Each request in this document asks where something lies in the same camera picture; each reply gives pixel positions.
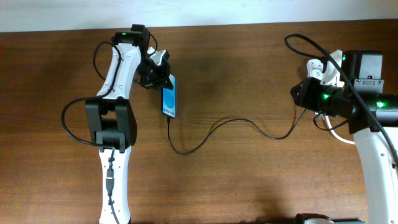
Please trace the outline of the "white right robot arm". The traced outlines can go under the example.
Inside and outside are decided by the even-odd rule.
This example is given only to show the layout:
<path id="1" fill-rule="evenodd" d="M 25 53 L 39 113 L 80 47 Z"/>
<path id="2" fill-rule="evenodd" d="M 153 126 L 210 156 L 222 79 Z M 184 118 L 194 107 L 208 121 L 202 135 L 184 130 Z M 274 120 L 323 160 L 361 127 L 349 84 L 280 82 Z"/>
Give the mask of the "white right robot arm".
<path id="1" fill-rule="evenodd" d="M 290 93 L 297 106 L 317 115 L 348 120 L 363 168 L 369 223 L 397 223 L 397 160 L 383 136 L 397 146 L 397 95 L 382 92 L 382 52 L 336 50 L 331 53 L 367 106 L 364 109 L 327 59 L 307 62 L 307 77 Z"/>

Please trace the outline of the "blue Galaxy smartphone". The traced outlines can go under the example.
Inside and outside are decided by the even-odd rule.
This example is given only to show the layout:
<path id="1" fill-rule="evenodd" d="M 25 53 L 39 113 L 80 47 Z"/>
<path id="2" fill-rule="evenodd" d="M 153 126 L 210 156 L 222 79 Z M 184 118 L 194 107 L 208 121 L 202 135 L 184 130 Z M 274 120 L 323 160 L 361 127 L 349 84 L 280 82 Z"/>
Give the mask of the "blue Galaxy smartphone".
<path id="1" fill-rule="evenodd" d="M 169 76 L 173 88 L 171 90 L 167 88 L 162 89 L 162 113 L 171 118 L 177 116 L 177 100 L 176 100 L 176 81 L 173 75 Z"/>

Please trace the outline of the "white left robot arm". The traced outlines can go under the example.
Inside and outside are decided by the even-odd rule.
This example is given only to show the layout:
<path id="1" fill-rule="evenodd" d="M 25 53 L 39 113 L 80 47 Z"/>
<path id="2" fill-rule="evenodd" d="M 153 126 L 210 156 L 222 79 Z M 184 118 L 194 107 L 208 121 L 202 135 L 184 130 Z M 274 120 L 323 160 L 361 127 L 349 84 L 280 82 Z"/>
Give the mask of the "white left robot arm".
<path id="1" fill-rule="evenodd" d="M 97 96 L 85 101 L 91 140 L 99 149 L 103 180 L 100 223 L 130 223 L 127 183 L 137 123 L 129 101 L 135 74 L 145 89 L 173 90 L 169 53 L 150 47 L 144 25 L 118 31 L 111 39 L 113 57 Z"/>

